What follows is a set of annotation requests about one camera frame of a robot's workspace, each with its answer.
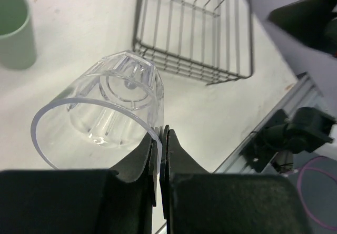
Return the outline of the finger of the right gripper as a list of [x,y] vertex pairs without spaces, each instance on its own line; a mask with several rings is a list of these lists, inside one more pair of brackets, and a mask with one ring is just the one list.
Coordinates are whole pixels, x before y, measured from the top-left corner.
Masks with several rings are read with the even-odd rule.
[[336,0],[299,0],[271,11],[268,21],[302,45],[336,58]]

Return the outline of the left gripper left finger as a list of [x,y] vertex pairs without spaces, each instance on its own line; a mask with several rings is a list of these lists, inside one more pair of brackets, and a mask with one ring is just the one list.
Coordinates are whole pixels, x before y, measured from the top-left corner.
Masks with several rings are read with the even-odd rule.
[[156,142],[109,169],[1,172],[1,233],[151,233]]

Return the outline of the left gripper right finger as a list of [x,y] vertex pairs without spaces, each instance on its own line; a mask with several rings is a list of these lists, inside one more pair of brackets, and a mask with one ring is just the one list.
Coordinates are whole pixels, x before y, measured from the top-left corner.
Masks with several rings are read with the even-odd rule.
[[311,233],[294,186],[278,175],[215,174],[166,126],[160,170],[167,233]]

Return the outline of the large clear plastic cup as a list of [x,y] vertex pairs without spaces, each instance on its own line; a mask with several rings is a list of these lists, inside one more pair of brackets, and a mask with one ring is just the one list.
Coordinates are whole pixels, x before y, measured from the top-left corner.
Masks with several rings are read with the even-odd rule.
[[164,86],[155,64],[126,50],[103,57],[42,107],[31,139],[54,169],[109,168],[149,135],[162,153]]

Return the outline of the mint green cup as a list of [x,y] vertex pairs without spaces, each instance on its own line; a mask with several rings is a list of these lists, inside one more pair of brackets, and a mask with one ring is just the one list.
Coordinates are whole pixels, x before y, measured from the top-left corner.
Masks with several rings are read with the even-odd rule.
[[12,70],[31,67],[37,59],[27,0],[1,0],[1,65]]

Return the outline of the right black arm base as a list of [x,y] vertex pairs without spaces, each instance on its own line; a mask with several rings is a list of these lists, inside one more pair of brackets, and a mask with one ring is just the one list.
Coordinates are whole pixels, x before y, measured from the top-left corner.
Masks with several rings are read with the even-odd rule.
[[314,107],[301,107],[290,119],[283,109],[257,132],[240,152],[247,164],[261,173],[274,156],[284,150],[293,154],[313,152],[326,143],[336,118]]

